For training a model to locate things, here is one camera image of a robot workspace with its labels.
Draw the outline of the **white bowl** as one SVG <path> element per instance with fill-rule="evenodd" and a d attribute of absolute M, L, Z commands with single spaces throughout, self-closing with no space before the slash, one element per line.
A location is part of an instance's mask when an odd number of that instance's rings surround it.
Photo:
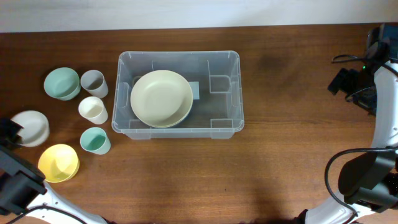
<path fill-rule="evenodd" d="M 23 111 L 13 116 L 11 120 L 22 126 L 22 129 L 17 133 L 21 137 L 17 143 L 21 146 L 39 146 L 47 140 L 50 134 L 49 121 L 41 112 Z"/>

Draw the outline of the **beige plate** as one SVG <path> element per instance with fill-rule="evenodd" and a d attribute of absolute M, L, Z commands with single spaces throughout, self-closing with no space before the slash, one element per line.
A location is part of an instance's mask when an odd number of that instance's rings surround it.
<path fill-rule="evenodd" d="M 180 74 L 170 70 L 149 72 L 133 86 L 130 96 L 131 108 L 137 117 L 146 106 L 155 106 L 156 100 L 170 95 L 193 97 L 189 82 Z"/>
<path fill-rule="evenodd" d="M 139 112 L 137 117 L 153 128 L 171 128 L 184 121 L 189 116 L 192 108 L 193 103 L 146 106 Z"/>

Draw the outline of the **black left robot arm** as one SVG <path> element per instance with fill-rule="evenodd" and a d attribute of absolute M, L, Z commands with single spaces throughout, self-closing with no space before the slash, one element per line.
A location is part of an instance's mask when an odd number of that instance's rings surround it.
<path fill-rule="evenodd" d="M 39 169 L 13 153 L 19 147 L 22 126 L 1 120 L 1 215 L 15 214 L 9 223 L 34 217 L 47 223 L 102 223 L 110 221 L 88 213 L 57 194 Z"/>

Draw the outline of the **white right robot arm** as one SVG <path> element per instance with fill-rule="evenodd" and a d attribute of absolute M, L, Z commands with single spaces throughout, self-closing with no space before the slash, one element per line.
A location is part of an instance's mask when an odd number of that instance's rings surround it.
<path fill-rule="evenodd" d="M 369 148 L 348 149 L 326 164 L 330 197 L 304 210 L 295 223 L 355 223 L 357 219 L 397 209 L 397 26 L 369 31 L 363 56 L 338 55 L 333 63 L 362 62 L 360 71 L 342 68 L 328 86 L 376 117 Z"/>

